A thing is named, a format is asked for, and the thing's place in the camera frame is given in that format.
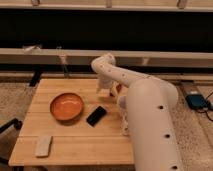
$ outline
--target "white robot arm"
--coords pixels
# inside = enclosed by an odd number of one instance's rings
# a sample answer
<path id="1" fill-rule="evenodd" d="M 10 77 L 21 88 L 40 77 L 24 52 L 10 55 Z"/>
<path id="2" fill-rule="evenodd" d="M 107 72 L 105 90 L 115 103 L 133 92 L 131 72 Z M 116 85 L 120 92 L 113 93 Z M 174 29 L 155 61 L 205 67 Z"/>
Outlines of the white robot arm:
<path id="1" fill-rule="evenodd" d="M 183 171 L 169 110 L 178 93 L 172 84 L 156 77 L 114 66 L 112 54 L 92 61 L 99 89 L 113 80 L 129 87 L 126 110 L 137 171 Z"/>

